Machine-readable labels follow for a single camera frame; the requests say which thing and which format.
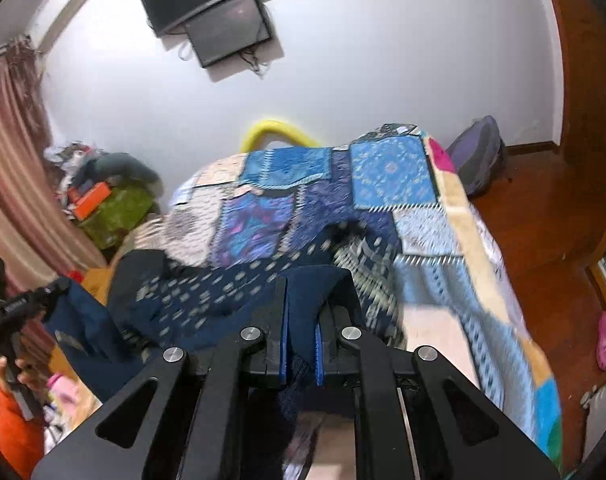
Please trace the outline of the orange sleeve forearm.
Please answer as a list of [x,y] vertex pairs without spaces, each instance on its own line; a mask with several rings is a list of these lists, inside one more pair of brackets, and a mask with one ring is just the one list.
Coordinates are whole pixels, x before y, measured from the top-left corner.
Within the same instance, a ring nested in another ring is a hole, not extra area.
[[42,420],[25,420],[12,394],[0,387],[0,452],[22,479],[45,456],[44,431]]

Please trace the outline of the person's left hand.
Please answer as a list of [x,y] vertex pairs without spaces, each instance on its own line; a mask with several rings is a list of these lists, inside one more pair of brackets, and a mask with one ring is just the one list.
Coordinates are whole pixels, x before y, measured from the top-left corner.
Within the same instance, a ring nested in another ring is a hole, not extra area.
[[[36,396],[39,401],[47,399],[47,382],[50,376],[49,360],[34,356],[23,349],[14,361],[20,369],[18,382]],[[11,390],[7,383],[8,360],[0,353],[0,398],[3,394],[10,396]]]

